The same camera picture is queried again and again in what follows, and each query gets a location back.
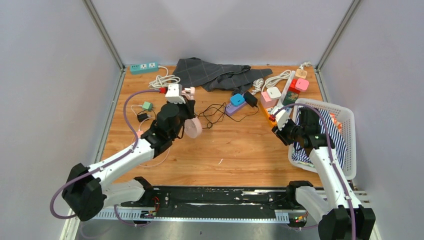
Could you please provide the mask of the round pink power socket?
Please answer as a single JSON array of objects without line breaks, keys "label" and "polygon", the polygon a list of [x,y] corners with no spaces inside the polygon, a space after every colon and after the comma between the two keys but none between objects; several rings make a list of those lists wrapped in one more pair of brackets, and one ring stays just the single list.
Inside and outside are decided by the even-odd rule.
[{"label": "round pink power socket", "polygon": [[203,132],[203,127],[197,117],[184,121],[184,133],[192,139],[199,137]]}]

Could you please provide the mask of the black plug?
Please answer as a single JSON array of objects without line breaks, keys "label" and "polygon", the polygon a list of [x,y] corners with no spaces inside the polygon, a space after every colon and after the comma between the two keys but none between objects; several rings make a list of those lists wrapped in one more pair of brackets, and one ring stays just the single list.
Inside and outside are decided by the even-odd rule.
[{"label": "black plug", "polygon": [[146,119],[148,119],[148,118],[150,118],[150,115],[149,114],[147,114],[147,113],[139,113],[139,114],[137,114],[137,120],[138,120],[138,122],[139,123],[141,123],[141,122],[143,122],[144,120],[146,120]]}]

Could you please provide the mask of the purple USB power strip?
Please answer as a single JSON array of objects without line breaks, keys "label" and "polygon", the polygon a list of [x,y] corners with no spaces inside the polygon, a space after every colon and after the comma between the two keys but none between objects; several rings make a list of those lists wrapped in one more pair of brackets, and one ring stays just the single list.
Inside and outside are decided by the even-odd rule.
[{"label": "purple USB power strip", "polygon": [[239,110],[241,110],[244,106],[246,106],[247,103],[244,101],[243,103],[241,103],[240,105],[235,106],[234,104],[232,104],[231,102],[229,102],[226,107],[225,107],[225,114],[229,117],[231,117],[232,115],[234,115],[236,112],[238,112]]}]

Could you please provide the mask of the teal power strip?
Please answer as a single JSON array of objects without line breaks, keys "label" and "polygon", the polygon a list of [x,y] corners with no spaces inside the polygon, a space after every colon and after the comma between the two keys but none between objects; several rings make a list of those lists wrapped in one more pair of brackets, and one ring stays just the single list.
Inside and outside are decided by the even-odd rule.
[{"label": "teal power strip", "polygon": [[129,70],[132,75],[141,75],[157,72],[159,70],[159,65],[157,62],[133,64],[129,67]]}]

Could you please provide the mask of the black power adapter brick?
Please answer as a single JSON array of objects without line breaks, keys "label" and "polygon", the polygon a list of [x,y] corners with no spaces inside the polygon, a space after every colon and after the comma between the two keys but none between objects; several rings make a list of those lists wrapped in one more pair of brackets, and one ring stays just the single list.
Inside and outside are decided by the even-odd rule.
[{"label": "black power adapter brick", "polygon": [[243,94],[243,98],[245,100],[245,102],[250,105],[252,108],[257,107],[258,105],[258,99],[252,95],[250,92],[245,92]]}]

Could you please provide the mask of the blue square plug adapter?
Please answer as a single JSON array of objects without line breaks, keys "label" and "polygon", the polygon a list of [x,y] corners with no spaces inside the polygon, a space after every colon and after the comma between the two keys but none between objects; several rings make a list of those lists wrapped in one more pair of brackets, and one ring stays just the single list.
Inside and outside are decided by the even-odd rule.
[{"label": "blue square plug adapter", "polygon": [[242,105],[244,102],[245,102],[244,96],[239,93],[234,94],[233,96],[230,97],[230,103],[235,107]]}]

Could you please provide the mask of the pink USB charger plug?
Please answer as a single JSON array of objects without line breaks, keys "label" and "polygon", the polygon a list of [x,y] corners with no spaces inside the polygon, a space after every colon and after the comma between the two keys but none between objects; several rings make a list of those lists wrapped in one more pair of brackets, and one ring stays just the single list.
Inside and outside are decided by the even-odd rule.
[{"label": "pink USB charger plug", "polygon": [[137,136],[140,137],[144,132],[142,130],[139,130],[136,133],[137,133]]}]

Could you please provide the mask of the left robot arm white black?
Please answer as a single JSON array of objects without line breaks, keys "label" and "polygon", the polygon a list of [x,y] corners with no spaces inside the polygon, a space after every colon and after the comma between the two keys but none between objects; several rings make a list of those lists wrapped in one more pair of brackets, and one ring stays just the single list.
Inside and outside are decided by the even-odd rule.
[{"label": "left robot arm white black", "polygon": [[115,183],[115,180],[136,166],[153,160],[169,149],[173,141],[181,139],[180,131],[188,120],[195,118],[195,100],[187,96],[167,99],[150,128],[127,148],[95,164],[74,165],[66,183],[58,190],[73,211],[73,217],[86,222],[105,207],[124,202],[149,206],[153,193],[143,177]]}]

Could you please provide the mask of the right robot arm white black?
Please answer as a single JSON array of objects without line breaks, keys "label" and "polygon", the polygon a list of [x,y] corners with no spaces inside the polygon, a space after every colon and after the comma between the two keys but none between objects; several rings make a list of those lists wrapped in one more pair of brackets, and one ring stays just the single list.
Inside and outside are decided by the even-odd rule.
[{"label": "right robot arm white black", "polygon": [[374,211],[364,207],[349,186],[327,125],[322,124],[324,133],[318,129],[325,121],[320,112],[307,104],[299,106],[307,112],[302,124],[296,124],[283,106],[269,116],[276,123],[272,131],[286,146],[298,143],[304,149],[319,175],[326,199],[310,184],[295,181],[289,184],[292,191],[285,195],[286,204],[292,209],[305,208],[317,223],[321,240],[343,240],[346,234],[353,240],[369,240],[376,222]]}]

